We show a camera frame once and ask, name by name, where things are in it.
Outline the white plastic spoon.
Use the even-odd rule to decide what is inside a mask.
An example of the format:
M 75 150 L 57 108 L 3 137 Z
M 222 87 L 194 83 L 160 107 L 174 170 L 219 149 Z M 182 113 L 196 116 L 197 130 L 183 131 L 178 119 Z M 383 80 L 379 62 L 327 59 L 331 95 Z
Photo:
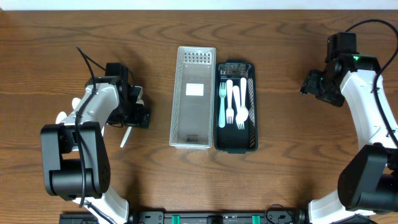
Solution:
M 246 87 L 247 87 L 247 80 L 246 78 L 240 79 L 240 98 L 241 98 L 241 117 L 242 120 L 245 122 L 248 118 L 248 109 L 246 108 Z
M 141 104 L 141 105 L 144 105 L 144 101 L 143 101 L 143 100 L 138 100 L 137 103 L 138 103 L 138 104 Z M 126 143 L 127 140 L 128 140 L 128 137 L 129 137 L 131 131 L 132 131 L 132 126 L 128 126 L 128 127 L 127 127 L 127 130 L 126 130 L 126 132 L 125 132 L 125 134 L 124 134 L 124 137 L 123 137 L 123 139 L 122 139 L 122 141 L 121 141 L 120 148 L 123 148 L 123 147 L 124 147 L 125 143 Z
M 60 124 L 65 118 L 67 118 L 67 114 L 64 111 L 59 112 L 59 114 L 56 117 L 55 123 Z
M 81 101 L 80 98 L 74 98 L 74 99 L 72 99 L 72 108 L 73 108 L 73 110 L 76 109 L 76 107 L 79 105 L 80 101 Z

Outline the white plastic fork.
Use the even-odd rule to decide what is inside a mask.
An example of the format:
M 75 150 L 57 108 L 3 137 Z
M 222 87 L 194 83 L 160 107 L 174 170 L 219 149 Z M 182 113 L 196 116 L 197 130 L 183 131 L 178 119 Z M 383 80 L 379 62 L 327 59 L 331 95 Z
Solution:
M 234 118 L 234 110 L 232 108 L 232 99 L 233 99 L 233 81 L 232 80 L 226 81 L 226 91 L 227 91 L 227 104 L 228 104 L 228 107 L 226 109 L 226 122 L 228 124 L 232 124 L 233 118 Z
M 240 112 L 240 109 L 241 109 L 240 90 L 237 85 L 233 86 L 233 98 L 234 98 L 234 102 L 236 105 L 236 117 L 235 117 L 236 125 L 239 130 L 243 130 L 244 129 L 244 121 L 242 120 L 241 112 Z

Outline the mint green plastic fork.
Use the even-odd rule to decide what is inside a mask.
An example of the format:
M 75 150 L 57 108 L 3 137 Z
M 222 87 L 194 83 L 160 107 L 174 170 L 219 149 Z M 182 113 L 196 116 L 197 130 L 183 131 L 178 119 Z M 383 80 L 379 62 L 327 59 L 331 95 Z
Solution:
M 219 97 L 220 97 L 218 126 L 220 128 L 223 128 L 226 125 L 226 115 L 225 115 L 225 105 L 224 105 L 224 98 L 226 97 L 226 83 L 225 82 L 221 82 L 220 83 L 218 94 L 219 94 Z

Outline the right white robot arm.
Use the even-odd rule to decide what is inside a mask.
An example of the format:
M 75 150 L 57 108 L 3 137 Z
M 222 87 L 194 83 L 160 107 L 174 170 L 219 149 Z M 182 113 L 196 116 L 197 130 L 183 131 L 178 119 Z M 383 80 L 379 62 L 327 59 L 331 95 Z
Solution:
M 308 204 L 310 223 L 355 223 L 397 211 L 397 123 L 377 75 L 376 57 L 360 55 L 356 35 L 328 38 L 324 70 L 309 71 L 300 92 L 341 107 L 347 103 L 359 152 L 345 167 L 335 191 Z

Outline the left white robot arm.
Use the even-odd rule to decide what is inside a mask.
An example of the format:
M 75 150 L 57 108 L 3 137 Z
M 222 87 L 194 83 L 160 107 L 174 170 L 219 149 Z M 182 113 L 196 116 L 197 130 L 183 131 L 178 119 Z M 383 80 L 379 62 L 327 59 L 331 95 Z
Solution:
M 129 84 L 132 72 L 121 63 L 107 63 L 105 75 L 85 84 L 85 94 L 70 114 L 61 112 L 40 131 L 45 189 L 73 201 L 99 223 L 139 223 L 139 215 L 110 185 L 111 168 L 104 127 L 147 129 L 151 110 L 141 99 L 142 87 Z

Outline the grey perforated plastic basket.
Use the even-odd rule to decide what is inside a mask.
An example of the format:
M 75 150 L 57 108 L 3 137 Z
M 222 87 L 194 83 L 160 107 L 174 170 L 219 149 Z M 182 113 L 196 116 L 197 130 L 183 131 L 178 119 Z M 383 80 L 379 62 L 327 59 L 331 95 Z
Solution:
M 175 69 L 169 144 L 207 150 L 213 143 L 216 49 L 180 46 Z M 203 96 L 187 96 L 187 83 L 204 84 Z

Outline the white paper label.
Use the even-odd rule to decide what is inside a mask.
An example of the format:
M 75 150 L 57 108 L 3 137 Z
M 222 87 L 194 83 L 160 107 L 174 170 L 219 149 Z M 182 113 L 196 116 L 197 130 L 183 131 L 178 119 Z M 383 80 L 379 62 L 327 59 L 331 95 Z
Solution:
M 187 96 L 203 96 L 204 84 L 202 83 L 187 83 L 185 94 Z

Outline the black perforated plastic basket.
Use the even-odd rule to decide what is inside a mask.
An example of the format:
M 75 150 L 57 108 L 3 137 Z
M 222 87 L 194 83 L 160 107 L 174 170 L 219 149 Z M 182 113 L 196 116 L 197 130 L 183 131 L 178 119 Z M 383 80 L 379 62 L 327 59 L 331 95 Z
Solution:
M 248 118 L 243 123 L 243 129 L 233 122 L 218 126 L 221 98 L 219 96 L 220 84 L 231 80 L 234 85 L 240 86 L 240 79 L 246 79 L 245 105 L 248 109 Z M 215 148 L 229 154 L 245 154 L 258 149 L 257 130 L 257 96 L 256 96 L 256 70 L 255 66 L 244 60 L 227 60 L 216 65 L 214 91 L 214 135 Z

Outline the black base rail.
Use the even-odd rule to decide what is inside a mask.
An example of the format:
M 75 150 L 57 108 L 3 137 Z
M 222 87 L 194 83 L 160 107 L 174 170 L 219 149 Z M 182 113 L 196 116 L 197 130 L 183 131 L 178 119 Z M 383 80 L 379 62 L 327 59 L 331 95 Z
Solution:
M 99 219 L 89 213 L 61 214 L 60 224 L 99 223 Z M 268 210 L 264 213 L 164 213 L 134 212 L 125 223 L 138 224 L 296 224 L 310 223 L 304 210 Z M 332 223 L 376 223 L 369 217 L 354 215 L 343 221 Z

